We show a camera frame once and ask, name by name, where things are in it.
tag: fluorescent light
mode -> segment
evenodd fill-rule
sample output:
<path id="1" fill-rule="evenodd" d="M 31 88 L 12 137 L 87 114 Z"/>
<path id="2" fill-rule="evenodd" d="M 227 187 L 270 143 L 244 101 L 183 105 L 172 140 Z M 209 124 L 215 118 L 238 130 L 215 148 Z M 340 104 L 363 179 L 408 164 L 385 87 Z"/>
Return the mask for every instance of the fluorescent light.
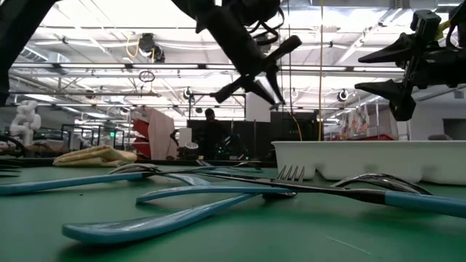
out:
<path id="1" fill-rule="evenodd" d="M 97 117 L 97 118 L 109 118 L 109 116 L 101 113 L 86 113 L 88 116 Z"/>
<path id="2" fill-rule="evenodd" d="M 195 64 L 135 64 L 133 68 L 142 69 L 198 69 Z"/>
<path id="3" fill-rule="evenodd" d="M 71 113 L 76 113 L 76 114 L 80 114 L 81 111 L 78 111 L 74 108 L 69 108 L 68 106 L 64 106 L 63 109 L 67 110 L 67 111 L 70 111 Z"/>
<path id="4" fill-rule="evenodd" d="M 57 106 L 92 106 L 91 104 L 57 104 Z"/>
<path id="5" fill-rule="evenodd" d="M 56 101 L 60 101 L 60 100 L 58 100 L 57 98 L 53 98 L 53 97 L 51 97 L 51 96 L 49 96 L 49 95 L 24 95 L 24 96 L 27 96 L 28 98 L 33 98 L 33 99 L 45 101 L 45 102 L 56 102 Z"/>
<path id="6" fill-rule="evenodd" d="M 134 63 L 129 57 L 124 57 L 123 60 L 130 61 L 130 63 Z"/>
<path id="7" fill-rule="evenodd" d="M 78 64 L 78 63 L 61 63 L 63 68 L 125 68 L 124 64 Z"/>
<path id="8" fill-rule="evenodd" d="M 291 70 L 295 71 L 319 71 L 320 66 L 291 66 Z M 347 68 L 344 66 L 323 66 L 323 71 L 346 71 Z"/>
<path id="9" fill-rule="evenodd" d="M 380 67 L 355 67 L 353 69 L 354 71 L 359 71 L 359 72 L 363 72 L 363 71 L 367 71 L 367 72 L 404 72 L 403 69 L 401 68 L 393 68 L 393 67 L 384 67 L 384 68 L 380 68 Z"/>
<path id="10" fill-rule="evenodd" d="M 31 48 L 29 48 L 29 47 L 24 47 L 24 49 L 28 50 L 29 52 L 31 52 L 31 53 L 37 55 L 38 57 L 40 57 L 40 58 L 42 58 L 42 59 L 44 59 L 44 60 L 46 60 L 46 61 L 49 60 L 49 58 L 47 58 L 47 57 L 45 57 L 45 56 L 39 54 L 37 51 L 34 51 L 34 50 L 32 50 Z"/>
<path id="11" fill-rule="evenodd" d="M 38 41 L 35 42 L 35 45 L 50 45 L 50 44 L 62 44 L 62 41 Z"/>
<path id="12" fill-rule="evenodd" d="M 224 70 L 236 70 L 234 65 L 207 65 L 207 69 L 224 69 Z"/>
<path id="13" fill-rule="evenodd" d="M 52 68 L 49 63 L 13 63 L 12 68 Z"/>

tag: white plastic tray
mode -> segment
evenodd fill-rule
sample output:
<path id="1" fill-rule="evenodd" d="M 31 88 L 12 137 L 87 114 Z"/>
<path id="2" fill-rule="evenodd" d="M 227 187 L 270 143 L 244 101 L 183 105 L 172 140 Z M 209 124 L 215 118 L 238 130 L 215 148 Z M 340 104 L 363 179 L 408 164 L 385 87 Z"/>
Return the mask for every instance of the white plastic tray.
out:
<path id="1" fill-rule="evenodd" d="M 317 168 L 325 179 L 380 172 L 419 182 L 466 185 L 466 141 L 273 142 L 278 168 Z"/>

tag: cloth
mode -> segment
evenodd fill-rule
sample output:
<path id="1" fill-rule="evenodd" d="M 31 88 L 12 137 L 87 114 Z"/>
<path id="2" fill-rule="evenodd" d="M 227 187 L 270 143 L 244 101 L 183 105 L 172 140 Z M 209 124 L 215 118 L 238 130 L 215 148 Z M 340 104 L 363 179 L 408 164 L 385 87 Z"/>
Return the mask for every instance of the cloth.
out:
<path id="1" fill-rule="evenodd" d="M 59 156 L 53 164 L 59 167 L 118 167 L 134 163 L 137 158 L 131 152 L 116 150 L 110 146 L 96 146 Z"/>

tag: table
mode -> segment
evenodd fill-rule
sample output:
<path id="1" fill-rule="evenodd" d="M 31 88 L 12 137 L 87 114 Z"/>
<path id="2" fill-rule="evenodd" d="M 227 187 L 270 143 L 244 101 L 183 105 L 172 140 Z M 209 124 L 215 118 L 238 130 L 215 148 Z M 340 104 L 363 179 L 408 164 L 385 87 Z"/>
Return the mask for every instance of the table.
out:
<path id="1" fill-rule="evenodd" d="M 99 175 L 109 170 L 25 168 L 21 177 L 0 178 L 0 183 Z M 276 170 L 267 169 L 264 176 L 276 174 Z M 141 194 L 182 185 L 155 177 L 0 196 L 0 261 L 393 262 L 463 261 L 466 257 L 464 219 L 325 194 L 299 194 L 278 202 L 257 196 L 184 229 L 116 247 L 83 245 L 61 234 L 64 223 L 167 215 L 233 195 L 176 196 L 135 205 Z M 423 186 L 436 195 L 466 199 L 466 188 Z"/>

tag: white robot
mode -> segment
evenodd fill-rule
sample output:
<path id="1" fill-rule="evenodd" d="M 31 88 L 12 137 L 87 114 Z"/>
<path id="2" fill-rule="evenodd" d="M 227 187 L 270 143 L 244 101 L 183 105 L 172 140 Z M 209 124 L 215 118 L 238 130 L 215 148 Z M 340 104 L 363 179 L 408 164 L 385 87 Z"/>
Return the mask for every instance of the white robot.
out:
<path id="1" fill-rule="evenodd" d="M 23 145 L 32 145 L 34 130 L 41 127 L 41 116 L 36 114 L 36 101 L 25 100 L 16 108 L 16 117 L 9 126 L 11 136 L 22 135 Z"/>

